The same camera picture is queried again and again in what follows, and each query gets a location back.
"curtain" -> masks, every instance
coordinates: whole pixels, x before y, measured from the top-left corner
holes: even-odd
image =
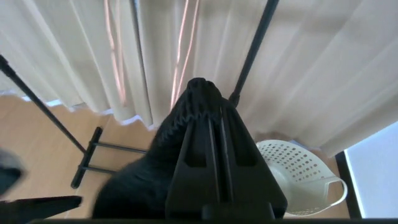
[[[188,5],[181,61],[195,3]],[[103,1],[0,4],[0,51],[44,101],[110,111],[120,122],[138,115],[147,126],[158,126],[169,112],[185,1],[120,0],[125,105]],[[115,5],[110,0],[112,27]],[[183,86],[204,77],[229,97],[265,5],[200,0]],[[238,105],[252,136],[278,132],[332,156],[397,121],[396,21],[395,0],[280,1]],[[2,74],[0,93],[24,96]]]

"hanging cord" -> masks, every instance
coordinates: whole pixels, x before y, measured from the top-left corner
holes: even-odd
[[[184,31],[185,19],[187,18],[188,4],[189,4],[189,0],[186,0],[185,7],[184,7],[184,13],[182,16],[182,21],[181,21],[180,35],[178,36],[177,61],[175,63],[175,67],[174,67],[174,77],[173,77],[172,97],[171,97],[171,101],[170,101],[170,111],[172,110],[174,103],[175,103],[174,100],[175,100],[175,89],[177,86],[177,70],[178,70],[178,65],[180,64],[181,40],[182,40],[183,31]]]
[[[104,0],[105,23],[106,32],[108,34],[109,44],[111,46],[111,60],[113,66],[113,75],[118,88],[119,98],[123,106],[126,105],[126,89],[124,87],[124,72],[123,72],[123,54],[121,43],[121,28],[120,28],[120,0],[116,1],[116,35],[118,41],[118,62],[116,63],[115,47],[111,31],[111,22],[109,18],[109,0]]]
[[[196,29],[199,1],[200,0],[197,0],[196,5],[195,5],[195,13],[193,15],[193,24],[192,24],[192,29],[191,29],[191,36],[190,36],[188,52],[187,52],[187,56],[185,57],[185,62],[184,62],[184,66],[183,66],[183,69],[182,69],[180,81],[178,83],[178,89],[176,91],[176,88],[177,88],[177,70],[178,70],[178,65],[180,63],[180,54],[181,54],[181,39],[182,39],[182,34],[183,34],[183,28],[184,28],[185,20],[187,18],[187,10],[188,10],[188,4],[189,4],[189,0],[185,1],[184,13],[183,13],[183,16],[182,16],[182,22],[181,22],[181,28],[180,28],[180,35],[178,37],[177,62],[176,62],[176,65],[175,65],[175,70],[174,70],[170,111],[172,110],[175,102],[178,100],[178,96],[180,94],[180,90],[181,90],[181,86],[182,86],[182,80],[184,78],[185,69],[187,67],[188,59],[189,59],[191,48],[192,48],[193,35],[194,35],[195,29]]]
[[[253,64],[254,59],[256,58],[257,52],[260,49],[261,42],[267,32],[269,23],[271,22],[272,16],[274,15],[276,6],[278,5],[279,0],[268,0],[267,4],[264,8],[264,12],[262,13],[261,20],[259,26],[257,27],[256,33],[254,34],[253,41],[251,43],[248,56],[244,61],[244,65],[239,75],[238,82],[236,83],[235,89],[232,92],[231,96],[229,96],[229,101],[235,106],[238,106],[239,99],[241,97],[241,91],[243,89],[244,82],[246,81],[251,65]]]

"pink cord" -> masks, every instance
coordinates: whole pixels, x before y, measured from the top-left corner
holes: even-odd
[[[120,2],[117,1],[116,5],[116,18],[117,18],[117,35],[118,35],[118,50],[119,50],[119,71],[118,64],[116,63],[116,56],[114,53],[114,42],[111,31],[111,22],[109,19],[109,0],[104,0],[104,9],[105,9],[105,23],[106,23],[106,32],[108,34],[109,44],[111,46],[111,60],[113,66],[113,74],[116,81],[116,87],[118,88],[119,97],[122,105],[126,104],[126,89],[124,88],[124,75],[123,75],[123,58],[122,58],[122,48],[121,48],[121,37],[120,37]]]
[[[184,7],[184,13],[182,16],[180,35],[178,36],[177,61],[175,63],[175,68],[174,68],[172,97],[171,97],[171,101],[170,101],[170,111],[172,110],[174,103],[175,103],[174,101],[175,101],[175,89],[177,87],[177,70],[178,70],[178,65],[180,64],[180,55],[181,55],[181,39],[182,39],[183,31],[184,31],[185,19],[187,17],[188,4],[189,4],[189,0],[186,0],[185,7]]]
[[[182,73],[181,73],[181,78],[180,78],[180,84],[178,85],[177,94],[175,95],[175,101],[178,100],[178,97],[179,97],[179,95],[180,95],[180,90],[181,90],[181,86],[182,86],[182,80],[183,80],[183,78],[184,78],[185,69],[186,69],[186,67],[187,67],[189,55],[190,55],[190,53],[191,53],[192,42],[193,42],[193,35],[195,34],[195,27],[196,27],[196,23],[197,23],[197,14],[198,14],[198,8],[199,8],[199,1],[200,1],[200,0],[197,0],[197,3],[196,3],[196,5],[195,5],[195,13],[194,13],[194,15],[193,15],[193,24],[192,24],[192,30],[191,30],[191,38],[190,38],[190,41],[189,41],[189,47],[188,47],[187,57],[185,58],[184,67],[182,68]]]

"white plastic basket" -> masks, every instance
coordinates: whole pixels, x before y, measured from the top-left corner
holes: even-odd
[[[286,196],[287,213],[295,216],[313,215],[346,198],[346,183],[310,151],[280,140],[261,141],[257,147]],[[328,189],[333,182],[341,182],[344,192],[339,200],[329,203]]]

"floor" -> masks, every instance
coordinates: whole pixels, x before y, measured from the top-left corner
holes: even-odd
[[[90,110],[69,112],[62,106],[51,111],[70,130],[84,147],[91,139],[95,127],[102,126],[100,141],[147,149],[155,131],[148,131],[136,121],[120,126],[112,116],[98,116]],[[98,189],[109,178],[108,174],[86,172],[78,189],[70,182],[81,161],[81,152],[49,121],[31,102],[14,96],[0,97],[0,147],[17,154],[25,165],[25,177],[2,200],[19,198],[80,195],[83,203],[79,208],[58,214],[54,218],[85,218],[90,216],[91,206]],[[334,159],[323,159],[330,169],[338,174]],[[141,154],[97,148],[91,164],[118,170],[125,164],[140,158]],[[331,199],[338,198],[342,189],[331,189]],[[310,218],[348,218],[345,202]]]

